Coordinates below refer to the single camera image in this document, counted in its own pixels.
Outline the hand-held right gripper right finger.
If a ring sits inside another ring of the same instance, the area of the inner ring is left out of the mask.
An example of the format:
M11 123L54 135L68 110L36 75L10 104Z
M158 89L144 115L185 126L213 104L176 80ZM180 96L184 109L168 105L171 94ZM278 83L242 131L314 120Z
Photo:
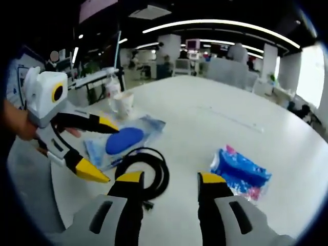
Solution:
M198 219L203 245L294 245L295 239L277 234L267 216L226 181L209 172L198 173Z

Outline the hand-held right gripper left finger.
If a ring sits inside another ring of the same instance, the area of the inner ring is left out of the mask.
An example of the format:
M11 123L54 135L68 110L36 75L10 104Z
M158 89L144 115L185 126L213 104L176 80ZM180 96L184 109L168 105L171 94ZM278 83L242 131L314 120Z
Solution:
M61 245L138 245L143 218L144 172L118 177L107 195L98 195L61 233Z

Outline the person's left hand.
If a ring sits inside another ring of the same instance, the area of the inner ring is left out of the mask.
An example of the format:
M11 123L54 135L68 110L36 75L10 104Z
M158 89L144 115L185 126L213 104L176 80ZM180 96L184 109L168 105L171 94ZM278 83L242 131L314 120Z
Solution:
M4 100L1 118L4 125L22 140L37 138L37 127L29 120L27 111L16 108L7 99Z

